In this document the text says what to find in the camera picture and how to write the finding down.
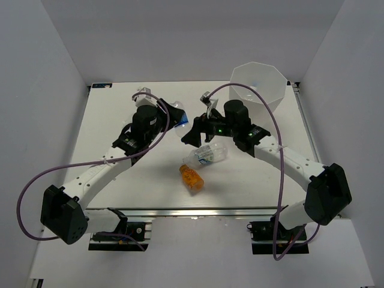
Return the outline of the clear bottle blue cap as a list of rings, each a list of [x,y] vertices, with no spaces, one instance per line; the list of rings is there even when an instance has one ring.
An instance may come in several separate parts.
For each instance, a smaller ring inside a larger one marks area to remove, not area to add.
[[[183,138],[192,128],[188,116],[184,114],[181,120],[175,125],[175,133],[179,138]]]

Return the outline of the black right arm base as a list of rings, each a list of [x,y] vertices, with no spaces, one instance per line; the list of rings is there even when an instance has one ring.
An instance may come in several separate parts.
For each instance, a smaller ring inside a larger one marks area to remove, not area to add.
[[[246,228],[251,236],[252,253],[254,255],[273,255],[273,233],[277,208],[244,208],[244,210],[248,212],[249,221]],[[293,242],[297,234],[299,234],[299,238],[287,254],[309,254],[309,247],[306,243],[307,234],[305,230],[300,233],[303,227],[296,226],[287,230],[281,223],[278,224],[276,243],[278,256]]]

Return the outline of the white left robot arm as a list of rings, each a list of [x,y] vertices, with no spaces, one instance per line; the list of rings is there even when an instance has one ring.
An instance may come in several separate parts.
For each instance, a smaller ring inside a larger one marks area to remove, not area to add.
[[[108,233],[121,239],[127,232],[127,217],[119,210],[88,210],[92,199],[122,172],[133,167],[154,139],[187,120],[183,105],[160,99],[155,104],[140,100],[129,123],[103,156],[81,175],[58,188],[44,192],[41,222],[66,244],[71,245],[87,233]]]

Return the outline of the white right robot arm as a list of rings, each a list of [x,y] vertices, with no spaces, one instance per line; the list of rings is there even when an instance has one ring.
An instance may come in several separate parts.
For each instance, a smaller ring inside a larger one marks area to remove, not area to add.
[[[307,223],[328,225],[352,201],[340,165],[326,166],[283,147],[268,130],[251,122],[248,109],[240,100],[227,101],[223,115],[211,109],[196,117],[181,140],[198,148],[202,134],[206,142],[215,136],[231,137],[239,150],[279,169],[306,192],[304,200],[284,208],[279,219],[272,222],[271,233],[278,239],[287,238],[293,228]]]

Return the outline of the clear bottle white green label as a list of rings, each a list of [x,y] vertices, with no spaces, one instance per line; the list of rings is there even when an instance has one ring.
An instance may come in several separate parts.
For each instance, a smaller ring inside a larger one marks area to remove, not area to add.
[[[227,146],[223,142],[216,142],[192,150],[182,161],[188,167],[198,169],[223,161],[227,158],[227,155]]]

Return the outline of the Aquafina bottle white cap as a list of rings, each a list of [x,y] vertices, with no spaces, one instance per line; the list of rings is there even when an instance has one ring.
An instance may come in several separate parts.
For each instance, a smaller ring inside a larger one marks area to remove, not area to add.
[[[179,101],[169,103],[168,111],[170,113],[184,113],[185,112],[183,104]]]

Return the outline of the clear unlabelled plastic bottle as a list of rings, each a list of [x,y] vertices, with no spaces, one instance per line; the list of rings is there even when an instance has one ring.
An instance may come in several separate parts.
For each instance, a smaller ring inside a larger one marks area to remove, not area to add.
[[[259,97],[257,96],[256,93],[254,93],[253,91],[258,91],[258,86],[254,86],[254,85],[249,85],[248,86],[250,89],[248,88],[243,88],[242,89],[242,98],[247,100],[247,101],[252,101],[252,102],[259,102]]]

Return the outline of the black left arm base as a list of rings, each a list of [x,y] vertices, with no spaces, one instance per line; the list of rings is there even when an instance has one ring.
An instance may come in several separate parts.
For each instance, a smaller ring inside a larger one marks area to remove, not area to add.
[[[150,222],[130,220],[118,210],[112,210],[119,222],[112,232],[92,233],[89,251],[145,252],[151,238]]]

